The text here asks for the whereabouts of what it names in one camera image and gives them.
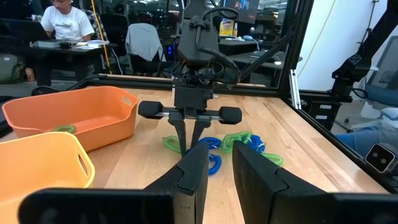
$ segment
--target wooden table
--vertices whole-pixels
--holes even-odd
[[[169,91],[126,91],[142,100],[173,105]],[[235,126],[213,122],[202,137],[251,130],[267,143],[266,151],[284,158],[283,167],[327,192],[387,193],[332,143],[278,98],[219,95],[208,102],[209,110],[238,106],[243,121]],[[187,121],[192,136],[193,121]],[[163,137],[175,135],[167,119],[137,116],[133,137],[89,153],[96,169],[97,188],[142,189],[167,172],[181,155],[165,149]],[[1,139],[15,139],[14,134]],[[204,223],[244,223],[234,186],[232,155],[223,154],[220,171],[209,177]]]

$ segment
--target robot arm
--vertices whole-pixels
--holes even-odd
[[[354,82],[360,81],[368,73],[373,55],[398,25],[398,0],[388,0],[387,9],[373,30],[368,30],[368,38],[358,51],[348,58],[342,66],[332,73],[335,84],[333,95],[349,96]]]

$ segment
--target bin handle hole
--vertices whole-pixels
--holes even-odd
[[[84,161],[83,161],[83,159],[81,158],[80,155],[78,155],[78,160],[79,160],[81,169],[82,169],[82,170],[84,171],[84,173],[86,174],[86,177],[88,177],[86,164],[84,163]]]
[[[129,98],[125,97],[125,96],[122,96],[122,101],[123,101],[123,103],[125,103],[125,104],[127,104],[129,106],[132,105],[132,101]]]

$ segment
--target black cable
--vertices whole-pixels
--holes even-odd
[[[366,90],[363,90],[363,89],[360,89],[360,88],[353,88],[352,91],[357,97],[359,97],[361,99],[367,99],[369,97],[369,94],[367,93]],[[359,93],[357,93],[357,91],[362,92],[363,96],[360,96]]]
[[[235,15],[235,17],[231,17],[231,18],[238,18],[239,17],[239,13],[235,9],[231,9],[231,8],[227,8],[227,7],[217,7],[217,8],[206,10],[200,16],[200,19],[204,20],[204,18],[208,14],[210,14],[212,12],[216,12],[216,11],[229,11],[229,12],[234,13],[234,15]],[[218,60],[222,61],[225,65],[227,65],[228,67],[230,67],[234,71],[234,73],[235,73],[234,81],[233,82],[227,82],[226,84],[230,84],[230,85],[238,84],[240,82],[240,80],[241,80],[241,74],[240,74],[238,66],[229,57],[227,57],[225,54],[222,54],[222,53],[220,53],[218,51],[215,51],[214,49],[210,49],[208,47],[202,47],[199,44],[200,43],[200,32],[201,32],[201,27],[198,26],[197,34],[196,34],[196,41],[195,41],[197,49],[199,51],[201,51],[201,52],[208,53],[208,54],[216,57]]]
[[[178,61],[172,69],[172,75],[175,77],[174,73],[177,73],[183,66],[185,65],[185,62]]]
[[[210,64],[216,64],[216,65],[219,65],[220,67],[221,67],[221,71],[219,71],[219,72],[217,72],[217,73],[214,73],[215,72],[215,70],[214,70],[214,66],[212,66],[211,68],[210,68]],[[221,64],[221,63],[219,63],[219,62],[209,62],[209,64],[208,64],[208,66],[207,66],[207,68],[206,69],[211,69],[211,75],[194,75],[192,78],[200,78],[200,79],[214,79],[214,78],[219,78],[220,76],[222,76],[223,74],[224,74],[224,72],[225,72],[225,68],[224,68],[224,65],[223,64]]]
[[[217,4],[214,2],[214,0],[210,0],[210,1],[211,1],[212,5],[214,6],[214,8],[218,8],[218,7],[219,7],[219,6],[217,6]],[[227,19],[232,19],[231,16],[227,16],[226,14],[224,14],[223,11],[220,11],[219,13],[220,13],[222,16],[224,16],[225,18],[227,18]]]
[[[162,65],[163,57],[165,56],[165,55],[164,55],[164,52],[165,52],[165,49],[163,50],[162,56],[160,57],[159,64],[157,65],[156,75],[157,75],[158,77],[160,77],[160,66]]]
[[[239,17],[239,12],[235,9],[231,9],[228,7],[214,7],[213,9],[207,9],[201,16],[200,19],[204,19],[208,14],[212,12],[218,12],[218,11],[229,11],[232,12],[235,16],[228,16],[227,19],[237,19]]]

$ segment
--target gray chair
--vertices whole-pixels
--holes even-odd
[[[368,93],[366,102],[375,110],[380,110],[380,118],[389,116],[391,108],[398,108],[398,36],[392,36],[384,50],[379,63],[378,71],[372,73],[366,82],[364,90]],[[352,125],[351,129],[360,129],[375,126],[381,120]]]

